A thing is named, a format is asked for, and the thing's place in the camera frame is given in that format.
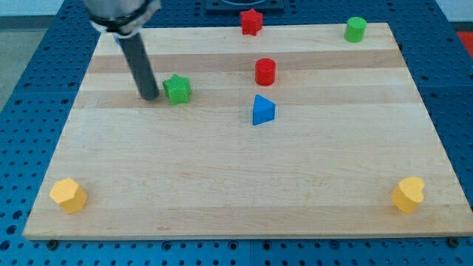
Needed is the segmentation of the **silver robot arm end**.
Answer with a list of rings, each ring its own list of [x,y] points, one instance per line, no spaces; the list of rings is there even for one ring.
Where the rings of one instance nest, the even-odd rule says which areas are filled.
[[[84,0],[92,26],[101,33],[131,38],[162,5],[160,0]]]

